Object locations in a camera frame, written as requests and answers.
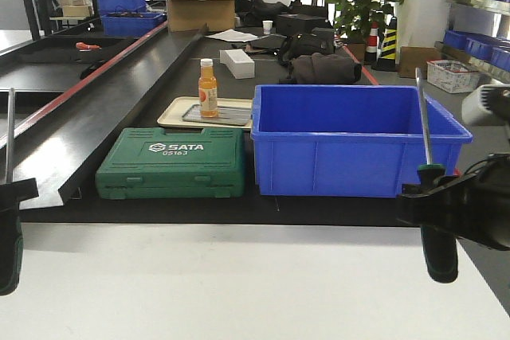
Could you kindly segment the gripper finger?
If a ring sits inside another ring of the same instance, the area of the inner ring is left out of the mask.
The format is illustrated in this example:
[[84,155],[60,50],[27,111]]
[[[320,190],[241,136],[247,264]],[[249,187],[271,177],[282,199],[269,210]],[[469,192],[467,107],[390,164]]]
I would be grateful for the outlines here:
[[1,212],[17,210],[21,201],[38,197],[37,180],[28,178],[1,185]]
[[396,217],[410,225],[428,225],[445,233],[473,239],[475,228],[473,174],[441,176],[433,187],[405,184],[396,197]]

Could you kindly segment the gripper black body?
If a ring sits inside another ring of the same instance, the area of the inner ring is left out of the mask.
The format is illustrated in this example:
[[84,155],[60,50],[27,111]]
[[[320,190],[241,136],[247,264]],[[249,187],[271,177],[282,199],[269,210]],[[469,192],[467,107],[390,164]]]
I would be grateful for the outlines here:
[[473,174],[469,239],[486,248],[508,251],[509,155],[489,155]]

